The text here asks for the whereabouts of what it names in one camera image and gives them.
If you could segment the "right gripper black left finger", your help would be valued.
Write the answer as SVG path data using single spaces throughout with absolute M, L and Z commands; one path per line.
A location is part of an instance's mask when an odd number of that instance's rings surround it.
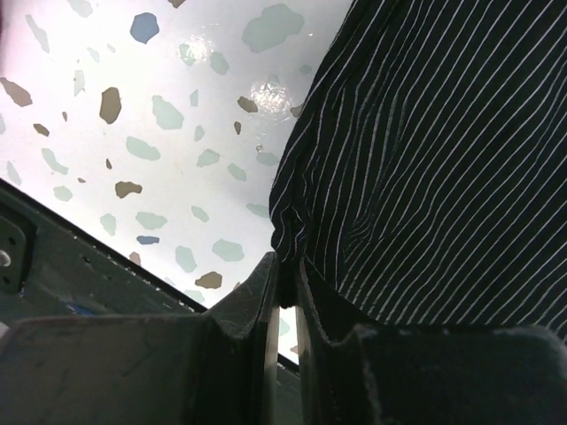
M 4 424 L 270 424 L 279 263 L 204 313 L 59 316 L 1 340 Z

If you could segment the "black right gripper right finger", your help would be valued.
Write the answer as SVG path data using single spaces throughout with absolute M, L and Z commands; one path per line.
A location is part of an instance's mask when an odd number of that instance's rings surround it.
M 382 325 L 305 263 L 295 282 L 306 423 L 565 423 L 566 348 L 548 330 Z

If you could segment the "black striped underwear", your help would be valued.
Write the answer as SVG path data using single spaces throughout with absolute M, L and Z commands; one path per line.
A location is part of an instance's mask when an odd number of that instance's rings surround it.
M 300 269 L 385 324 L 566 336 L 566 4 L 355 1 L 269 196 Z

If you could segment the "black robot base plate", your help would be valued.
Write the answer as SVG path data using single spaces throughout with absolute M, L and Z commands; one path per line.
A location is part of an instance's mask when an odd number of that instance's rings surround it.
M 12 324 L 25 319 L 204 313 L 211 308 L 2 184 L 1 340 Z M 270 424 L 301 421 L 297 369 L 277 353 Z

